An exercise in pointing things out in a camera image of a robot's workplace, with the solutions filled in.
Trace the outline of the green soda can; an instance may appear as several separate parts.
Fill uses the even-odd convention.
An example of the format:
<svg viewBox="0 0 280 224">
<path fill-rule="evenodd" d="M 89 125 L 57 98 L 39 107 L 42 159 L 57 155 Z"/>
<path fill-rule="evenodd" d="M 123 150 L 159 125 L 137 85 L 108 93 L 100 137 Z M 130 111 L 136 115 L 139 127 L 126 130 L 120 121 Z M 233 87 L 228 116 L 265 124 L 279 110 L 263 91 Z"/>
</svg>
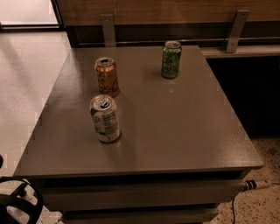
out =
<svg viewBox="0 0 280 224">
<path fill-rule="evenodd" d="M 181 44 L 178 41 L 167 41 L 164 44 L 161 67 L 163 77 L 173 79 L 179 75 L 181 51 Z"/>
</svg>

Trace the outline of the white soda can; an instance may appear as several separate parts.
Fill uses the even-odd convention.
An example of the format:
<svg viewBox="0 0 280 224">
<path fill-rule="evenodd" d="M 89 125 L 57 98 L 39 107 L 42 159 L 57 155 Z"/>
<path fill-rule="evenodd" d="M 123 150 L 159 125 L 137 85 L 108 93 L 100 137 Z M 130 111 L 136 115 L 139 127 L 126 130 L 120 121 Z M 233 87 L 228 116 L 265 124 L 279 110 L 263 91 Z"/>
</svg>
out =
<svg viewBox="0 0 280 224">
<path fill-rule="evenodd" d="M 117 107 L 111 96 L 106 94 L 95 96 L 90 102 L 90 115 L 101 142 L 112 143 L 120 136 Z"/>
</svg>

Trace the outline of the orange soda can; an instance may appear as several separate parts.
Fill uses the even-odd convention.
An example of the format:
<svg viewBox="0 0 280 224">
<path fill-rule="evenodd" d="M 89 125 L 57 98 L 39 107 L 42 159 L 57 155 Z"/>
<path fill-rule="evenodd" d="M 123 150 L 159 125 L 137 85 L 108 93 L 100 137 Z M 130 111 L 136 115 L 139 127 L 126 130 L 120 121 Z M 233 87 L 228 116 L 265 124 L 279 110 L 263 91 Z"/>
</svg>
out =
<svg viewBox="0 0 280 224">
<path fill-rule="evenodd" d="M 116 63 L 110 57 L 100 57 L 94 64 L 100 93 L 115 97 L 120 93 Z"/>
</svg>

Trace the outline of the grey drawer cabinet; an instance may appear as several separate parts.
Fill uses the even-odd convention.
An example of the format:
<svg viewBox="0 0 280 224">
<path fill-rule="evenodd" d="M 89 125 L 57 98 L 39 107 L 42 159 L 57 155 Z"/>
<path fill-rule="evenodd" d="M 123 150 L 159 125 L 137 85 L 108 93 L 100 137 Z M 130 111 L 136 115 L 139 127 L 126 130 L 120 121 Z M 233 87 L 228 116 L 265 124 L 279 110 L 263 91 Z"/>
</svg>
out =
<svg viewBox="0 0 280 224">
<path fill-rule="evenodd" d="M 115 60 L 121 135 L 98 140 L 89 103 L 94 63 Z M 263 162 L 196 46 L 176 79 L 158 47 L 73 49 L 16 175 L 30 180 L 67 224 L 182 224 L 212 219 Z"/>
</svg>

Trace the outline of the left metal wall bracket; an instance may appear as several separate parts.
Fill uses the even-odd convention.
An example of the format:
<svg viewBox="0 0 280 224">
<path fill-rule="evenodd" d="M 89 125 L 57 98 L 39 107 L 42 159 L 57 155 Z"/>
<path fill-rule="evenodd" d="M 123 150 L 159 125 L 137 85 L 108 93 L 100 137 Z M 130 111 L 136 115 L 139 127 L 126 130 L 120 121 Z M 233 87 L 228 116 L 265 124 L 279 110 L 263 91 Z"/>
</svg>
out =
<svg viewBox="0 0 280 224">
<path fill-rule="evenodd" d="M 101 25 L 106 47 L 116 47 L 115 21 L 113 14 L 101 14 Z"/>
</svg>

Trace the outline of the metal wall bracket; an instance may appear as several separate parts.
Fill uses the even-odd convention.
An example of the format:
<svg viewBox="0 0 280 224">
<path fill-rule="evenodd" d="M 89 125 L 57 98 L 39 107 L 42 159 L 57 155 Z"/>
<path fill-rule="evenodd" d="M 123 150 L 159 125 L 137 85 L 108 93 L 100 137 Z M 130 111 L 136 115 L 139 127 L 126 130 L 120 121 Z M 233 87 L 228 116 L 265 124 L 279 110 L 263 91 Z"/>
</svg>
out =
<svg viewBox="0 0 280 224">
<path fill-rule="evenodd" d="M 101 14 L 101 25 L 106 47 L 116 47 L 115 21 L 113 14 Z"/>
<path fill-rule="evenodd" d="M 234 16 L 234 21 L 232 23 L 229 35 L 227 37 L 227 42 L 225 44 L 226 53 L 235 53 L 239 38 L 242 34 L 243 27 L 247 21 L 249 15 L 249 10 L 237 10 Z"/>
</svg>

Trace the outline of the right metal wall bracket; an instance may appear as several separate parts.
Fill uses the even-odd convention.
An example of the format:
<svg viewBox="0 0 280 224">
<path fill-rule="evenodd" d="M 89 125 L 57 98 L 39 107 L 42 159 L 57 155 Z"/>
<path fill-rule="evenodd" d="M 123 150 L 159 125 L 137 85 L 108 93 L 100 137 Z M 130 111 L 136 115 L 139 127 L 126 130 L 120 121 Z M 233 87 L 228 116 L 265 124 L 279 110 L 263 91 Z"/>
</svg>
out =
<svg viewBox="0 0 280 224">
<path fill-rule="evenodd" d="M 234 21 L 232 23 L 229 35 L 227 37 L 227 42 L 225 44 L 226 53 L 235 53 L 239 38 L 242 34 L 243 27 L 247 21 L 249 15 L 249 10 L 237 10 L 234 16 Z"/>
</svg>

